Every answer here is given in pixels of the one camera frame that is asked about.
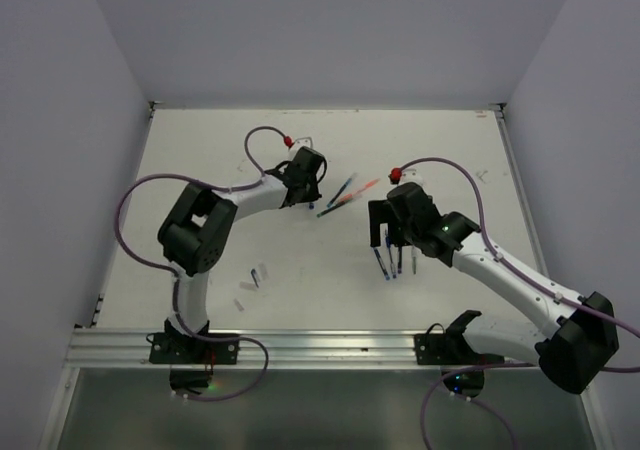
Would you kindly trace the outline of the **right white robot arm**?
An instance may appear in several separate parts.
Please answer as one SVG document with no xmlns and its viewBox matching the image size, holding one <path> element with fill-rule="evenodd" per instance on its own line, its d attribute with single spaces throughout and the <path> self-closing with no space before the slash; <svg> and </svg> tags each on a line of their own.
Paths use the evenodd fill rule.
<svg viewBox="0 0 640 450">
<path fill-rule="evenodd" d="M 368 204 L 370 244 L 385 226 L 393 246 L 412 246 L 477 280 L 523 316 L 517 322 L 466 310 L 440 334 L 414 337 L 420 365 L 482 365 L 513 359 L 538 366 L 560 389 L 581 393 L 619 349 L 613 306 L 601 294 L 585 297 L 553 284 L 485 240 L 480 226 L 459 212 L 442 214 L 430 195 L 404 183 Z"/>
</svg>

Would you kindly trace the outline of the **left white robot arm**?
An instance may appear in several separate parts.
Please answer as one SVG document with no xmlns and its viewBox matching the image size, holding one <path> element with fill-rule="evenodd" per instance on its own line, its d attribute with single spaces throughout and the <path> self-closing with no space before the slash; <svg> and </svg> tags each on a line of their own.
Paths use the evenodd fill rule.
<svg viewBox="0 0 640 450">
<path fill-rule="evenodd" d="M 158 232 L 174 272 L 164 331 L 175 336 L 172 349 L 182 360 L 197 362 L 207 353 L 209 271 L 220 260 L 233 224 L 260 212 L 317 201 L 326 168 L 321 153 L 302 146 L 252 184 L 237 189 L 201 182 L 185 186 Z"/>
</svg>

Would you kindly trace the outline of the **dark blue grip pen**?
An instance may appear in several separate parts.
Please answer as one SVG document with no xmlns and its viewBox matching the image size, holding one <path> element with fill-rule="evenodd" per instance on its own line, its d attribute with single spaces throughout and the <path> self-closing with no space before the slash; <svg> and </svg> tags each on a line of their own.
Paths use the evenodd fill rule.
<svg viewBox="0 0 640 450">
<path fill-rule="evenodd" d="M 388 230 L 385 230 L 384 235 L 385 235 L 385 244 L 386 244 L 386 248 L 389 256 L 391 275 L 393 279 L 396 279 L 397 278 L 396 266 L 393 259 L 392 245 L 391 245 L 391 240 L 390 240 Z"/>
</svg>

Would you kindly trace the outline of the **blue clear gel pen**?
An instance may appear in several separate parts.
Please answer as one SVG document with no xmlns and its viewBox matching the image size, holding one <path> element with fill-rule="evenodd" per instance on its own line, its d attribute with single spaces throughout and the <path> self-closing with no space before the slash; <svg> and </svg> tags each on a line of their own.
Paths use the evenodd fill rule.
<svg viewBox="0 0 640 450">
<path fill-rule="evenodd" d="M 372 250 L 373 250 L 373 253 L 375 255 L 376 261 L 377 261 L 377 263 L 378 263 L 378 265 L 379 265 L 379 267 L 381 269 L 381 272 L 382 272 L 382 274 L 384 276 L 384 279 L 386 281 L 389 281 L 391 279 L 391 277 L 390 277 L 389 272 L 388 272 L 388 270 L 386 268 L 386 265 L 385 265 L 385 263 L 384 263 L 384 261 L 382 259 L 382 256 L 381 256 L 381 253 L 380 253 L 379 249 L 377 247 L 372 247 Z"/>
</svg>

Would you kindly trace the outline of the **grey clear pen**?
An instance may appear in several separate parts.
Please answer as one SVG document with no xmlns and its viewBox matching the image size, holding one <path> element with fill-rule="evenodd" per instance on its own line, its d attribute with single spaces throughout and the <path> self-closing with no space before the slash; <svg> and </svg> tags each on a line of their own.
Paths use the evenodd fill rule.
<svg viewBox="0 0 640 450">
<path fill-rule="evenodd" d="M 412 274 L 416 275 L 417 274 L 417 249 L 414 246 L 411 247 L 411 268 L 412 268 Z"/>
</svg>

